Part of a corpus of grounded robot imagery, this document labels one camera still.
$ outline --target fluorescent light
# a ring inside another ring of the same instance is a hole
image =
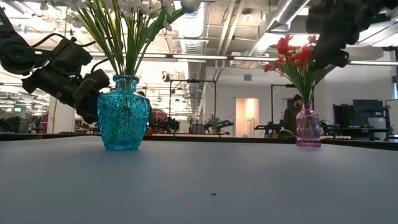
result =
[[[21,102],[21,103],[32,103],[31,101],[27,101],[27,100],[17,100],[18,102]]]
[[[22,86],[22,84],[18,84],[18,83],[3,83],[2,85],[5,85],[5,86]]]
[[[398,62],[386,62],[386,61],[350,61],[350,65],[372,65],[372,66],[398,66]]]
[[[184,55],[184,54],[177,54],[177,55],[173,55],[173,58],[226,60],[228,57],[227,56],[222,56],[222,55]]]
[[[197,59],[178,59],[178,62],[196,62],[196,63],[206,63],[206,60],[197,60]]]
[[[244,56],[235,56],[233,60],[240,61],[255,61],[255,62],[275,62],[278,58],[272,57],[244,57]]]
[[[309,11],[309,7],[304,7],[302,10],[300,10],[300,12],[298,12],[298,16],[307,16],[308,15],[308,11]]]
[[[144,54],[144,58],[166,58],[166,54]]]

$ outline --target computer screen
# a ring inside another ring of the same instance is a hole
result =
[[[368,118],[383,118],[382,100],[354,100],[354,121],[355,126],[369,125]]]

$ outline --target red flower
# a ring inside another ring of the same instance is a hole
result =
[[[298,59],[301,61],[301,62],[307,62],[307,61],[309,61],[310,60],[310,57],[311,57],[311,54],[312,54],[312,46],[304,46],[303,48],[302,48],[302,51],[301,51],[301,56],[300,57],[298,57]]]
[[[279,39],[277,48],[280,54],[286,54],[290,50],[289,40],[285,38]]]
[[[265,71],[265,72],[268,72],[268,71],[271,70],[271,69],[272,69],[272,66],[270,66],[270,65],[264,66],[264,71]]]
[[[293,64],[294,64],[294,66],[296,66],[296,67],[301,66],[301,63],[300,63],[299,60],[295,60],[295,61],[293,62]]]
[[[309,36],[308,37],[308,41],[310,42],[310,44],[316,44],[317,43],[317,37],[315,35]]]
[[[285,59],[284,59],[284,56],[283,56],[283,55],[279,55],[278,62],[279,62],[279,63],[284,63],[284,62],[285,62]]]

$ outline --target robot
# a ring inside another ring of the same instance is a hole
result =
[[[52,36],[61,37],[51,51],[37,47]],[[28,76],[22,87],[32,93],[36,88],[56,97],[82,116],[87,123],[97,121],[97,97],[100,89],[109,86],[109,77],[101,69],[91,71],[84,78],[81,66],[88,65],[93,57],[72,37],[50,34],[30,46],[13,28],[4,9],[0,7],[0,64],[10,73]]]
[[[328,65],[345,67],[349,62],[346,44],[355,44],[359,33],[369,28],[374,17],[386,7],[393,10],[398,0],[322,0],[310,8],[306,28],[320,34],[312,59],[312,70]]]
[[[328,65],[344,67],[349,62],[346,44],[354,44],[359,33],[369,28],[374,16],[384,7],[393,9],[398,0],[322,0],[309,10],[307,32],[320,37],[312,54],[312,70]],[[37,47],[51,36],[61,37],[51,51]],[[0,8],[0,64],[8,72],[28,76],[22,87],[32,93],[36,88],[56,97],[83,117],[87,123],[97,121],[97,97],[109,85],[108,76],[92,70],[80,74],[81,66],[93,57],[76,39],[68,40],[60,34],[50,34],[40,42],[29,45],[12,27],[4,9]]]

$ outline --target pink flower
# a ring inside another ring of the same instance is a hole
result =
[[[317,43],[317,37],[315,35],[309,36],[308,37],[308,41],[310,42],[310,44],[316,44]]]

